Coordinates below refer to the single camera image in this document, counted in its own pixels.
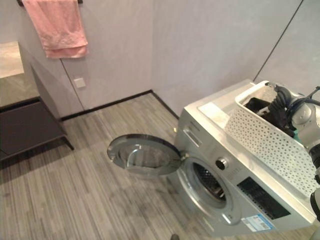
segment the countertop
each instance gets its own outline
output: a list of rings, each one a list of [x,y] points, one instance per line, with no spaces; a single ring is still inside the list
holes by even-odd
[[[39,97],[34,79],[24,72],[17,41],[0,44],[0,107]]]

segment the towel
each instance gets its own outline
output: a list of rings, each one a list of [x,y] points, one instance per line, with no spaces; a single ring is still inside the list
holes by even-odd
[[[81,58],[88,53],[77,0],[23,0],[47,58]]]

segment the dark cabinet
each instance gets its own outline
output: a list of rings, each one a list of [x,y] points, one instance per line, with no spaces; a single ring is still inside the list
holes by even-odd
[[[66,132],[40,97],[0,113],[1,159],[59,138],[73,149]]]

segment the gray wall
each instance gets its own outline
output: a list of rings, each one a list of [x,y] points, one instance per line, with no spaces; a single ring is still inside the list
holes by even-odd
[[[61,116],[82,110],[60,60],[47,59],[36,30],[15,0],[0,1],[0,43],[18,41],[24,56],[38,73]]]
[[[154,0],[152,87],[177,113],[254,79],[300,0]]]
[[[151,86],[152,1],[85,0],[80,7],[89,54],[63,59],[85,109],[107,104]]]
[[[89,55],[64,59],[85,109],[151,89],[152,1],[87,0],[79,5]],[[0,1],[0,43],[19,41],[61,116],[83,110],[59,59],[47,59],[24,7]]]
[[[80,5],[89,55],[62,60],[90,109],[148,89],[177,113],[253,79],[300,0],[88,0]],[[319,76],[319,4],[306,0],[258,80],[308,92]],[[61,116],[83,110],[60,60],[47,59],[25,9],[0,1],[0,43],[20,42]]]
[[[303,2],[257,80],[282,83],[305,95],[320,86],[319,0]],[[320,100],[320,92],[314,97]]]

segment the washing machine door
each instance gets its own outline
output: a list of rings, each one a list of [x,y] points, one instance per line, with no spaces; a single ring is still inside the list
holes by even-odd
[[[107,154],[111,161],[131,173],[156,177],[176,171],[182,161],[171,143],[146,134],[128,134],[114,139]]]

